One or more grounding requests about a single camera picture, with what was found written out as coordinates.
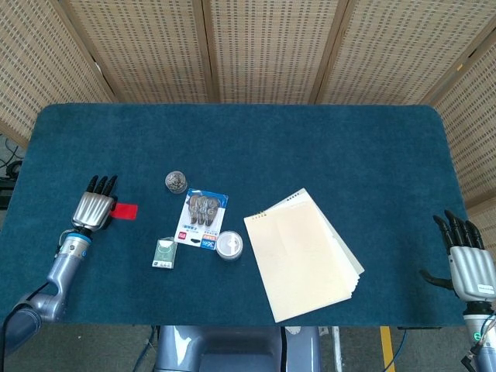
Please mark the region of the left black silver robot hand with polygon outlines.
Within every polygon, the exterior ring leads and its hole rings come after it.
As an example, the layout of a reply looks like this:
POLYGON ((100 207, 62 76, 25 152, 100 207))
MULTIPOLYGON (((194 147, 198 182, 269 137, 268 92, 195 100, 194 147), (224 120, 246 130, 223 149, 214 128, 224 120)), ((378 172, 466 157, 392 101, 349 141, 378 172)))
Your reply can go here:
POLYGON ((112 190, 117 179, 117 175, 91 178, 71 219, 75 229, 95 232, 105 227, 116 205, 112 190))

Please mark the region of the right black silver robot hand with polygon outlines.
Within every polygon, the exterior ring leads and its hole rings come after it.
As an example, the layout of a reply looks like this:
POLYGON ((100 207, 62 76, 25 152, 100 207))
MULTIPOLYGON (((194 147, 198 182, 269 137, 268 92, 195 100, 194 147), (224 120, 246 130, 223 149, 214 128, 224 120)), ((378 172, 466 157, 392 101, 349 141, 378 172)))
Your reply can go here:
POLYGON ((449 261, 450 278, 432 276, 427 270, 419 273, 427 283, 443 288, 467 304, 495 301, 495 264, 486 250, 480 230, 470 220, 462 220, 446 210, 445 216, 434 215, 449 261))

